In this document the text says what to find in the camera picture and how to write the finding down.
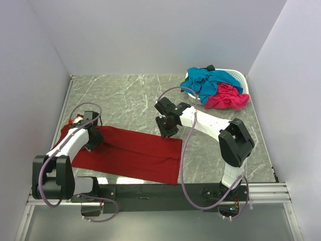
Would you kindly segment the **red t-shirt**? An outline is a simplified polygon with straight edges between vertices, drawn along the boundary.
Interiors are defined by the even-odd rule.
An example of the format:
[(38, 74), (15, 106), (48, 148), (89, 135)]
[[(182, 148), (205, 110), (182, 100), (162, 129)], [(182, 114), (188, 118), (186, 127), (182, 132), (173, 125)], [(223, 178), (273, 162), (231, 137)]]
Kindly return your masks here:
[(72, 167), (176, 185), (182, 152), (181, 139), (102, 126), (104, 141), (89, 152), (81, 148)]

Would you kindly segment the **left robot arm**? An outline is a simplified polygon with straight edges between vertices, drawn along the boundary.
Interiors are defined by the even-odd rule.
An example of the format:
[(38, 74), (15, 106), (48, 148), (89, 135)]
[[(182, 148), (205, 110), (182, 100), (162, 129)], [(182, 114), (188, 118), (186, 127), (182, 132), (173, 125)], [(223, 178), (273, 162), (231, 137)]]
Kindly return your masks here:
[(67, 134), (47, 154), (33, 160), (32, 196), (35, 199), (68, 200), (76, 194), (72, 161), (80, 150), (92, 152), (104, 136), (98, 131), (100, 114), (85, 111), (71, 121)]

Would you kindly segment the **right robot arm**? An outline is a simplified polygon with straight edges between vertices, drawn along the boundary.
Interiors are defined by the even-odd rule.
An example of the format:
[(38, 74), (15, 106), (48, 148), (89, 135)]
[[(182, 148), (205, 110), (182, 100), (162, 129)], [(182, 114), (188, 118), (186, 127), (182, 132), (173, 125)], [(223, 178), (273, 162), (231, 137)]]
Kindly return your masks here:
[(194, 128), (219, 143), (221, 157), (225, 161), (220, 194), (225, 200), (232, 200), (241, 184), (241, 181), (234, 181), (243, 173), (244, 163), (255, 147), (244, 122), (238, 118), (218, 118), (184, 102), (175, 105), (166, 97), (158, 100), (155, 108), (160, 113), (155, 121), (163, 139), (176, 135), (178, 126), (182, 126)]

